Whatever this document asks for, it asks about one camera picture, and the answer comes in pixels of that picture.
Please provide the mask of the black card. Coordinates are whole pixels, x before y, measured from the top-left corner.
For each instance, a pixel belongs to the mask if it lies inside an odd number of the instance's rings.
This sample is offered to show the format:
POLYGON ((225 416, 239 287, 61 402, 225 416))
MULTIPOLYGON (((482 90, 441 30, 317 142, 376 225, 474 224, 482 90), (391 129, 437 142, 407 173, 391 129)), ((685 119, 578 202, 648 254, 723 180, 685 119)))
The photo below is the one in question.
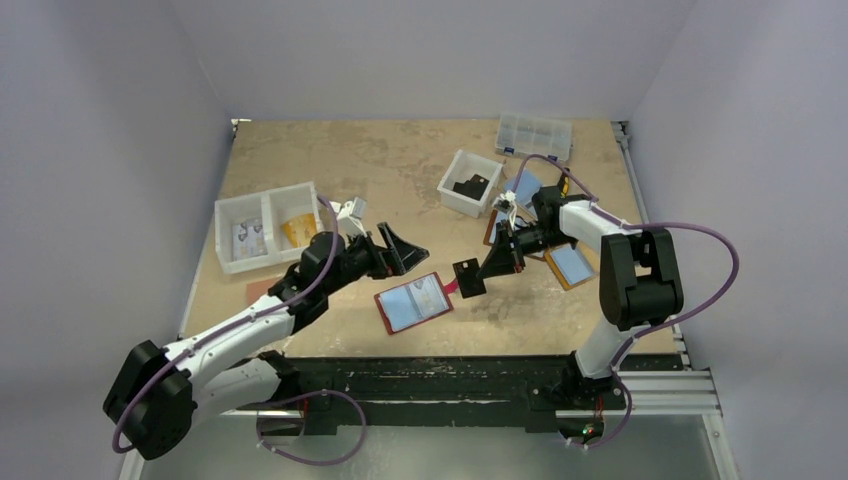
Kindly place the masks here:
POLYGON ((462 260, 452 265, 455 281, 463 299, 487 293, 485 283, 478 277, 480 264, 476 258, 462 260))

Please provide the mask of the red card holder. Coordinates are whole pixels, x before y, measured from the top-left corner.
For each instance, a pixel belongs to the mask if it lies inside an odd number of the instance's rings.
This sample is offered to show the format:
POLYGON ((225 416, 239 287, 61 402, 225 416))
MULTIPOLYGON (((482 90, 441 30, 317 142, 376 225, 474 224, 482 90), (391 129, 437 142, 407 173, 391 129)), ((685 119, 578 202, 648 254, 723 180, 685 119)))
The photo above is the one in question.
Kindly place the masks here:
POLYGON ((454 311, 450 294, 437 272, 377 293, 374 302, 389 335, 395 335, 454 311))

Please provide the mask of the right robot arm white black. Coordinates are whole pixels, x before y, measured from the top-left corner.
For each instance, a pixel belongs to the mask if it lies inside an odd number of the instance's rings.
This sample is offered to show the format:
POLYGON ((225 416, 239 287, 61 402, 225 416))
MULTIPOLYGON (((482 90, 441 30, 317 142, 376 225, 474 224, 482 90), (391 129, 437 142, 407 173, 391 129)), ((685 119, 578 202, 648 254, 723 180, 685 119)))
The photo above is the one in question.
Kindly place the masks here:
POLYGON ((627 226, 587 195, 563 195, 556 186, 540 188, 532 203, 536 221, 523 227, 497 224, 488 255, 471 270, 472 283, 517 274, 526 255, 554 247, 584 244, 598 254, 602 317, 575 351, 574 372, 561 381, 564 399, 584 407, 599 396, 599 379, 611 376, 637 334, 681 312, 684 296, 673 239, 662 227, 627 226))

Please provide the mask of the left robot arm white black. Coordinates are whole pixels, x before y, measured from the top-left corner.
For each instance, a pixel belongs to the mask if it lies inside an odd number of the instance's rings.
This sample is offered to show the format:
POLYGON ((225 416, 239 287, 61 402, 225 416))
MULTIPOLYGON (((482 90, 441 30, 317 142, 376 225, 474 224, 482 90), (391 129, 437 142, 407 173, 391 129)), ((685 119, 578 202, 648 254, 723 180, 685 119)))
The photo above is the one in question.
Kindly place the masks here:
POLYGON ((402 276, 430 255, 401 239, 387 223, 378 231, 343 238, 334 231, 316 234, 283 278, 242 312, 193 337, 158 346, 151 340, 127 354, 105 400, 103 411, 115 424, 112 448, 138 451, 147 460, 172 450, 200 420, 208 386, 238 367, 244 380, 238 392, 248 403, 266 401, 284 409, 297 399, 298 382, 280 370, 278 354, 250 353, 291 336, 329 308, 330 296, 363 277, 402 276))

